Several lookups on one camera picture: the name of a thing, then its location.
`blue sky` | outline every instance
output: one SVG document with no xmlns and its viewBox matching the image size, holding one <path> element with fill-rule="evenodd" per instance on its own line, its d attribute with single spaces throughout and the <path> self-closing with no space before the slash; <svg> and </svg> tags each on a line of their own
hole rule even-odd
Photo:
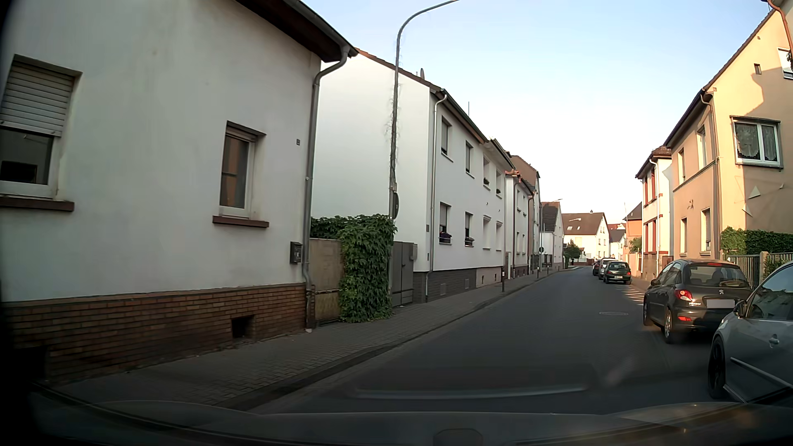
<svg viewBox="0 0 793 446">
<path fill-rule="evenodd" d="M 304 2 L 393 60 L 402 22 L 440 0 Z M 644 159 L 767 13 L 760 0 L 459 0 L 410 22 L 400 66 L 470 102 L 486 136 L 540 171 L 543 201 L 618 222 L 641 200 Z"/>
</svg>

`paved sidewalk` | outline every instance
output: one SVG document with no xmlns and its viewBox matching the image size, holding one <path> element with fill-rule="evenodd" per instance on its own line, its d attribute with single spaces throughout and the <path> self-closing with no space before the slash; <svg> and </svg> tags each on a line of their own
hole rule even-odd
<svg viewBox="0 0 793 446">
<path fill-rule="evenodd" d="M 336 323 L 300 333 L 245 344 L 115 375 L 87 379 L 56 389 L 87 402 L 159 400 L 246 409 L 276 394 L 296 390 L 362 362 L 402 342 L 480 310 L 548 275 L 541 272 L 483 286 L 425 304 L 396 308 L 390 319 L 362 324 Z"/>
</svg>

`road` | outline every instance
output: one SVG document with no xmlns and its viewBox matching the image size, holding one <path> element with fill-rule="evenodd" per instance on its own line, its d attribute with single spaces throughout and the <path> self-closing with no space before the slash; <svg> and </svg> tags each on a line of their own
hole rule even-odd
<svg viewBox="0 0 793 446">
<path fill-rule="evenodd" d="M 252 411 L 605 414 L 711 401 L 711 335 L 665 344 L 642 325 L 641 295 L 588 267 L 563 271 Z"/>
</svg>

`wall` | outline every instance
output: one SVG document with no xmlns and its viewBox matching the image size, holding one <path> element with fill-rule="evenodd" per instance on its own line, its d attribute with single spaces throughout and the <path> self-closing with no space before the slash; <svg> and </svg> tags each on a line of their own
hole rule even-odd
<svg viewBox="0 0 793 446">
<path fill-rule="evenodd" d="M 231 0 L 15 2 L 0 85 L 13 54 L 82 76 L 59 141 L 57 198 L 75 211 L 0 213 L 4 300 L 302 281 L 289 242 L 315 55 Z M 227 121 L 266 134 L 253 210 L 267 229 L 212 223 Z"/>
</svg>

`tail light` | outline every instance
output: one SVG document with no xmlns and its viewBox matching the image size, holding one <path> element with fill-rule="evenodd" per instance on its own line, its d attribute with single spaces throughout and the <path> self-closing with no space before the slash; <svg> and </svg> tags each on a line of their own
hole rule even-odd
<svg viewBox="0 0 793 446">
<path fill-rule="evenodd" d="M 691 295 L 691 291 L 689 290 L 678 290 L 677 291 L 677 298 L 681 301 L 693 301 L 694 296 Z"/>
</svg>

